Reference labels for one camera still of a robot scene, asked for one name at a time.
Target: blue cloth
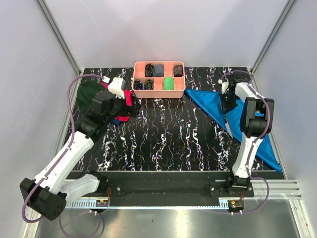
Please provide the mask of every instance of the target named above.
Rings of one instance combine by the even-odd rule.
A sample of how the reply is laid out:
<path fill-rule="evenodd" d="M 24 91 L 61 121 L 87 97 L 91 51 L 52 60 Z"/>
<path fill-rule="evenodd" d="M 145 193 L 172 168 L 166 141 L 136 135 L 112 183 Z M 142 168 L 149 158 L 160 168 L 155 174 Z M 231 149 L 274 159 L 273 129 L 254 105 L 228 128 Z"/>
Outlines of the blue cloth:
<path fill-rule="evenodd" d="M 186 89 L 185 93 L 209 116 L 211 116 L 226 131 L 225 121 L 221 110 L 220 94 L 216 92 Z M 241 142 L 240 118 L 243 109 L 241 99 L 237 100 L 237 107 L 226 114 L 232 136 Z M 257 150 L 257 156 L 271 166 L 274 170 L 282 172 L 281 166 L 276 161 L 269 136 L 266 135 Z"/>

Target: black marble table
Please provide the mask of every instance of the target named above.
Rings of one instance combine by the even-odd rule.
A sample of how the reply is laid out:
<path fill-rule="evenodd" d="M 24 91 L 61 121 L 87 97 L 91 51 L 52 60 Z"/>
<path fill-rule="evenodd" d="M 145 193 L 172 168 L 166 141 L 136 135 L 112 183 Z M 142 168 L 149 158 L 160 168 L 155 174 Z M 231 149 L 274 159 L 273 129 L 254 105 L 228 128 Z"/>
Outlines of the black marble table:
<path fill-rule="evenodd" d="M 218 80 L 227 67 L 186 68 L 186 87 L 219 92 Z M 132 68 L 86 68 L 84 74 L 122 77 L 131 90 Z M 82 80 L 99 81 L 96 78 Z M 186 95 L 181 99 L 141 99 L 136 119 L 109 125 L 74 167 L 75 171 L 226 171 L 232 168 L 240 143 L 231 139 L 211 117 Z M 82 117 L 77 103 L 75 122 Z M 256 158 L 253 170 L 272 170 Z"/>

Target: green cloth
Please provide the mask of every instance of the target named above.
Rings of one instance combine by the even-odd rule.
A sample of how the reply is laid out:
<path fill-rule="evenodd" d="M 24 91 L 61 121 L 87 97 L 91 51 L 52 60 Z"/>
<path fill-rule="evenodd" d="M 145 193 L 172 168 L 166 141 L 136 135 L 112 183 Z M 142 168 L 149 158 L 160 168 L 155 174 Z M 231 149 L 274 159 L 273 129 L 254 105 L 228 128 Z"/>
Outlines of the green cloth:
<path fill-rule="evenodd" d="M 166 77 L 163 82 L 164 90 L 174 90 L 174 78 Z"/>
<path fill-rule="evenodd" d="M 105 89 L 106 88 L 103 85 L 97 82 L 86 81 L 81 83 L 77 90 L 77 103 L 79 109 L 85 112 L 90 107 L 96 93 L 104 91 Z"/>

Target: pink organizer tray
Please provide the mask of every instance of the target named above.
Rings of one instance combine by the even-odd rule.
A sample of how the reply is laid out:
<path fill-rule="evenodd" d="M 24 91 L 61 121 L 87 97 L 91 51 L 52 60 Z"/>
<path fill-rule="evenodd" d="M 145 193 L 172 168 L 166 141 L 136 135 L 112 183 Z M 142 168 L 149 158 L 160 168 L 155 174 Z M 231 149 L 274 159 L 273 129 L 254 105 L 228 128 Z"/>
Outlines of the pink organizer tray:
<path fill-rule="evenodd" d="M 145 77 L 145 65 L 148 63 L 152 63 L 155 65 L 161 63 L 164 65 L 164 77 Z M 183 76 L 174 77 L 174 66 L 182 65 L 183 66 Z M 164 90 L 163 89 L 163 81 L 166 77 L 174 78 L 174 90 Z M 151 79 L 154 81 L 153 90 L 134 90 L 137 98 L 181 98 L 184 94 L 185 90 L 185 67 L 183 62 L 164 62 L 164 61 L 139 61 L 134 65 L 134 75 L 133 82 L 139 79 L 141 83 L 144 84 L 144 81 L 147 79 Z"/>

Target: wall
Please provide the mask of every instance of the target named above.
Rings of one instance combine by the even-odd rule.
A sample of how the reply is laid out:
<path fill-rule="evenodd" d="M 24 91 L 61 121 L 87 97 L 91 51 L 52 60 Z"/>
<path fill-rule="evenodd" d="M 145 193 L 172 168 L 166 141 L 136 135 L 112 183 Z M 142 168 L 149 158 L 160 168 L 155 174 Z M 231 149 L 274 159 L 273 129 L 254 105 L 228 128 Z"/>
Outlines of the wall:
<path fill-rule="evenodd" d="M 75 76 L 36 1 L 0 1 L 0 231 L 21 237 L 19 184 L 52 159 Z"/>
<path fill-rule="evenodd" d="M 287 0 L 46 0 L 80 67 L 251 67 Z"/>
<path fill-rule="evenodd" d="M 273 130 L 288 176 L 296 179 L 317 234 L 317 1 L 297 1 L 256 72 L 275 100 Z"/>

